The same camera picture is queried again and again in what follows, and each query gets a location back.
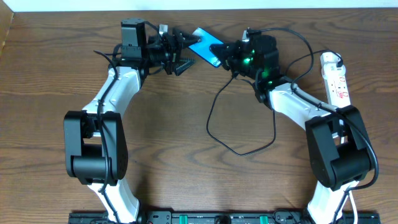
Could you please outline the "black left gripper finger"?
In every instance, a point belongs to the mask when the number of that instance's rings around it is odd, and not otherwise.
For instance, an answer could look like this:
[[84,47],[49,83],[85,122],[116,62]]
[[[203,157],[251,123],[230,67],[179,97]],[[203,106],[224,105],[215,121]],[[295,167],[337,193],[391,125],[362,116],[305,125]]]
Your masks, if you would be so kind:
[[181,58],[178,62],[174,64],[174,74],[180,76],[184,71],[195,64],[195,59],[193,58]]
[[174,38],[181,47],[189,47],[201,41],[199,36],[189,34],[177,28],[174,28]]

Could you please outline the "blue Galaxy smartphone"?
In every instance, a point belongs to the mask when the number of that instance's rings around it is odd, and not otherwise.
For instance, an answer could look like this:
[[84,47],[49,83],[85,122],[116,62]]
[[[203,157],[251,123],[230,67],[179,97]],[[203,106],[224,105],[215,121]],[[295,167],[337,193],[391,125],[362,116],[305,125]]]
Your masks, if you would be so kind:
[[213,67],[218,68],[221,65],[221,62],[212,53],[210,46],[212,44],[223,44],[222,41],[200,27],[193,32],[193,35],[199,37],[200,41],[189,46],[188,48],[204,61],[208,62]]

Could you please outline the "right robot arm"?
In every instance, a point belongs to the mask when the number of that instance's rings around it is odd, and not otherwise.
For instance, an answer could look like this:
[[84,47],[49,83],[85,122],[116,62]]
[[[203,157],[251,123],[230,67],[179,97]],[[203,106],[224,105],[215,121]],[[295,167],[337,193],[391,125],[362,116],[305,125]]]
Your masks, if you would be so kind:
[[361,113],[349,99],[342,56],[328,49],[320,52],[327,95],[327,100],[321,101],[280,72],[272,36],[250,32],[234,43],[211,44],[210,52],[234,77],[252,79],[259,102],[304,129],[310,165],[317,178],[307,205],[308,221],[337,223],[353,191],[366,188],[363,179],[367,173],[379,172]]

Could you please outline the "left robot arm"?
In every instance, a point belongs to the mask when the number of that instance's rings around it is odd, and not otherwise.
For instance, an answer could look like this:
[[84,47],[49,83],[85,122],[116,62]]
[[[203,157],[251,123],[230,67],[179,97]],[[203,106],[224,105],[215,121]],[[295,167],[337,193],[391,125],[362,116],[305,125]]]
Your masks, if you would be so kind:
[[69,223],[147,223],[147,214],[125,179],[128,149],[123,116],[143,86],[150,69],[180,75],[193,61],[181,58],[198,36],[161,27],[146,36],[145,27],[123,27],[122,42],[111,53],[108,77],[97,95],[80,111],[68,111],[63,120],[67,174],[96,193],[104,212],[72,212]]

